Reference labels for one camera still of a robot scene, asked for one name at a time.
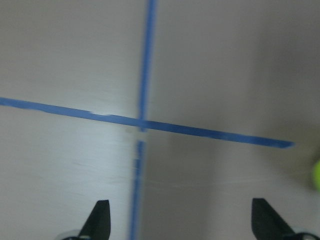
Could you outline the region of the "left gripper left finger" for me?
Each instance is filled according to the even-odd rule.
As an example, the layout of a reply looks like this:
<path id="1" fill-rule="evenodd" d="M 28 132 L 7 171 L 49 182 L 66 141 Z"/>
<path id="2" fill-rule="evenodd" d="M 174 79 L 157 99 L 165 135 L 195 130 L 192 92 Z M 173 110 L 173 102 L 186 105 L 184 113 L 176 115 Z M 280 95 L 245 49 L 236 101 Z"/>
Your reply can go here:
<path id="1" fill-rule="evenodd" d="M 111 235 L 109 200 L 98 200 L 77 235 L 78 240 L 108 240 Z"/>

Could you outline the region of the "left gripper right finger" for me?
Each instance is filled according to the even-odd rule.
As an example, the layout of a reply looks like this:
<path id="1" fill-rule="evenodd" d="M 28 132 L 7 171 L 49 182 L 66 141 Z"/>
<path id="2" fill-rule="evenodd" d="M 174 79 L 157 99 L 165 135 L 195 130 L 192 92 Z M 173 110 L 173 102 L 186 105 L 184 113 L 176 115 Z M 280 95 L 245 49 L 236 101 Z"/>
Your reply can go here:
<path id="1" fill-rule="evenodd" d="M 264 198 L 252 199 L 251 230 L 257 240 L 284 240 L 296 234 Z"/>

